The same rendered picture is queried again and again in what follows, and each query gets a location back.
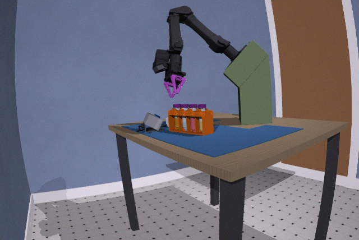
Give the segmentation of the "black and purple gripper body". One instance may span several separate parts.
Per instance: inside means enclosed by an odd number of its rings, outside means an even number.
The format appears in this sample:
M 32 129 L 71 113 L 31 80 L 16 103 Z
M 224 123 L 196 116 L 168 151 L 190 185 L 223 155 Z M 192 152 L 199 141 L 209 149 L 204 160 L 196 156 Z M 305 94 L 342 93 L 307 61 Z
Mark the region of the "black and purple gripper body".
M 181 65 L 178 64 L 178 70 L 172 70 L 172 71 L 164 78 L 164 81 L 172 83 L 172 81 L 171 81 L 171 76 L 172 76 L 172 75 L 184 77 L 184 76 L 186 76 L 186 73 L 181 71 Z M 176 83 L 176 85 L 179 85 L 181 82 L 175 81 L 175 83 Z

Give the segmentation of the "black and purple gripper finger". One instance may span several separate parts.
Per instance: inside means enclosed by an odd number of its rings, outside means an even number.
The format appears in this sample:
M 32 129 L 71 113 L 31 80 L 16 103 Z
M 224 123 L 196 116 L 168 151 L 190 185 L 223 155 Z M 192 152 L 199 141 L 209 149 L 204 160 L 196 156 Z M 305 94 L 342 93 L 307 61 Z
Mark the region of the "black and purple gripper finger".
M 168 92 L 170 98 L 173 98 L 174 95 L 175 95 L 175 92 L 174 92 L 174 90 L 173 90 L 173 93 L 171 94 L 170 89 L 169 89 L 169 86 L 170 86 L 170 87 L 173 87 L 172 83 L 170 83 L 170 82 L 165 82 L 165 83 L 164 83 L 164 86 L 165 86 L 165 88 L 167 89 L 167 92 Z
M 179 91 L 180 91 L 180 89 L 181 89 L 181 87 L 182 87 L 182 85 L 183 85 L 184 82 L 186 81 L 186 79 L 183 78 L 183 77 L 180 77 L 180 76 L 172 75 L 172 76 L 171 76 L 171 81 L 172 81 L 172 85 L 173 85 L 174 92 L 175 92 L 176 94 L 178 94 Z M 180 85 L 179 85 L 179 87 L 178 87 L 178 89 L 176 89 L 176 83 L 175 83 L 175 81 L 181 82 Z

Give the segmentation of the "blue flat mat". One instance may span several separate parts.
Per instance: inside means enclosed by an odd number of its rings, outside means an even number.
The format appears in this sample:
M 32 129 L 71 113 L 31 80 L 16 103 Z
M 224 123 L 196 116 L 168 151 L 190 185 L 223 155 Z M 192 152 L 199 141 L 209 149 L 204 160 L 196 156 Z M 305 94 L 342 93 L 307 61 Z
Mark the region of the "blue flat mat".
M 250 129 L 217 124 L 213 126 L 214 133 L 203 136 L 169 131 L 166 121 L 163 121 L 160 127 L 164 131 L 145 132 L 140 127 L 143 131 L 138 133 L 197 153 L 217 157 L 303 130 L 303 128 L 272 125 Z

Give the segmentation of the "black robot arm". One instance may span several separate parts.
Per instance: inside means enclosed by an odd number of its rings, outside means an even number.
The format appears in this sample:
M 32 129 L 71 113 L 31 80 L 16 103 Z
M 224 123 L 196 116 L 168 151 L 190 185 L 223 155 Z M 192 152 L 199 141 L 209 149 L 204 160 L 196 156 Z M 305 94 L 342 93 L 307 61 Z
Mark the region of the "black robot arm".
M 169 23 L 169 50 L 157 49 L 155 61 L 153 62 L 155 74 L 165 71 L 166 77 L 172 70 L 178 70 L 178 64 L 182 66 L 180 53 L 183 49 L 183 40 L 181 38 L 180 23 L 186 24 L 198 33 L 213 52 L 224 53 L 231 60 L 231 63 L 247 46 L 245 45 L 240 51 L 237 51 L 230 45 L 231 42 L 213 33 L 202 24 L 196 16 L 193 15 L 193 12 L 188 6 L 170 9 L 167 22 Z

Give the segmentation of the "white control panel with green and blue buttons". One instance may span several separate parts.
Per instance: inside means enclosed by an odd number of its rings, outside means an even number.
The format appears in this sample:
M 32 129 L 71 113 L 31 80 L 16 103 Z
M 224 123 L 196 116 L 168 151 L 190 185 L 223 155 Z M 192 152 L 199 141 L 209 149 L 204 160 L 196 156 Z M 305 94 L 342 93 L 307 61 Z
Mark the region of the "white control panel with green and blue buttons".
M 147 112 L 144 120 L 143 120 L 143 124 L 141 124 L 141 126 L 139 126 L 139 131 L 143 131 L 140 130 L 140 127 L 144 129 L 145 132 L 156 132 L 156 131 L 164 131 L 160 126 L 162 124 L 163 120 L 160 119 L 160 116 L 154 114 L 150 114 Z M 152 128 L 146 128 L 146 125 Z

